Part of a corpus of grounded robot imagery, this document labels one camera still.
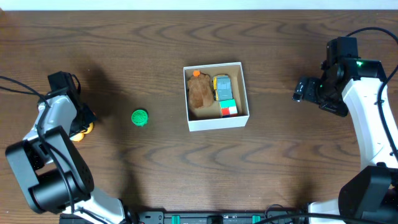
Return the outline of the yellow grey toy truck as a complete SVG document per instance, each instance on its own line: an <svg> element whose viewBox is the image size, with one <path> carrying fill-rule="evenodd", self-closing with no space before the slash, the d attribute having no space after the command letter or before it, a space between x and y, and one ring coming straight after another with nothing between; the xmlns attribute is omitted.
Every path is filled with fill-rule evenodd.
<svg viewBox="0 0 398 224"><path fill-rule="evenodd" d="M213 91L216 101L231 100L233 98L231 79L228 75L213 77Z"/></svg>

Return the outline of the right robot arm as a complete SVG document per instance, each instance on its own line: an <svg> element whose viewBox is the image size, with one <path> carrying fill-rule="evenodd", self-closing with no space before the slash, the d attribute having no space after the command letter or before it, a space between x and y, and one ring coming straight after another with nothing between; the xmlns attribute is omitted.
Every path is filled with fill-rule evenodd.
<svg viewBox="0 0 398 224"><path fill-rule="evenodd" d="M301 78L292 98L351 116L361 168L338 198L308 205L308 222L397 223L397 126L381 62L341 57L324 61L322 70L320 78Z"/></svg>

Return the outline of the colourful puzzle cube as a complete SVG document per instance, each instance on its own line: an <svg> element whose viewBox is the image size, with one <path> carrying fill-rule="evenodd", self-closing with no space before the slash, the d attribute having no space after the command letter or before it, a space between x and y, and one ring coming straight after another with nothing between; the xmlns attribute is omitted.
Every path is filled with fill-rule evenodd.
<svg viewBox="0 0 398 224"><path fill-rule="evenodd" d="M234 99L220 101L220 114L222 118L237 116L236 101Z"/></svg>

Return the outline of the brown plush bear toy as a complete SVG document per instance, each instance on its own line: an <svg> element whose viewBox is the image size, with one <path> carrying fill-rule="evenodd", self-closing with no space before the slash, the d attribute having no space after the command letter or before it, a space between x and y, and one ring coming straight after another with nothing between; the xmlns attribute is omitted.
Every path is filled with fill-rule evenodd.
<svg viewBox="0 0 398 224"><path fill-rule="evenodd" d="M188 106L191 110L208 108L213 104L214 99L209 75L194 70L187 85Z"/></svg>

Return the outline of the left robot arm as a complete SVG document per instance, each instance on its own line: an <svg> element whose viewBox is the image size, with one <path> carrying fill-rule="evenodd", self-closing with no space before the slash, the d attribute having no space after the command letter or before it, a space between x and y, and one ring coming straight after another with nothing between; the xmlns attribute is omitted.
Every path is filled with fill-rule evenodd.
<svg viewBox="0 0 398 224"><path fill-rule="evenodd" d="M137 223L117 198L94 186L86 162L70 139L87 130L94 114L72 94L48 94L34 126L6 149L6 159L36 213L75 215L91 223Z"/></svg>

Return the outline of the orange rubber duck toy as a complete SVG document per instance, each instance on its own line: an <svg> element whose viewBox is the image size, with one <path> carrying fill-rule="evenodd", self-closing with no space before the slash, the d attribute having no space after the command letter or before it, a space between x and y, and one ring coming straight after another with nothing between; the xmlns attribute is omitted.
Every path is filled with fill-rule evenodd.
<svg viewBox="0 0 398 224"><path fill-rule="evenodd" d="M73 142L80 142L85 137L85 135L92 132L93 128L94 128L94 123L90 123L90 125L86 131L82 131L82 132L70 137L70 140Z"/></svg>

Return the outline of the green ribbed plastic cap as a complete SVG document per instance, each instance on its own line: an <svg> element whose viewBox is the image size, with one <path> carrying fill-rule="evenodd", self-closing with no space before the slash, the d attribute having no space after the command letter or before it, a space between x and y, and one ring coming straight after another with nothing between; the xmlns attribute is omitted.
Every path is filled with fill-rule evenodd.
<svg viewBox="0 0 398 224"><path fill-rule="evenodd" d="M137 109L131 115L131 121L136 126L145 126L148 123L149 115L146 110Z"/></svg>

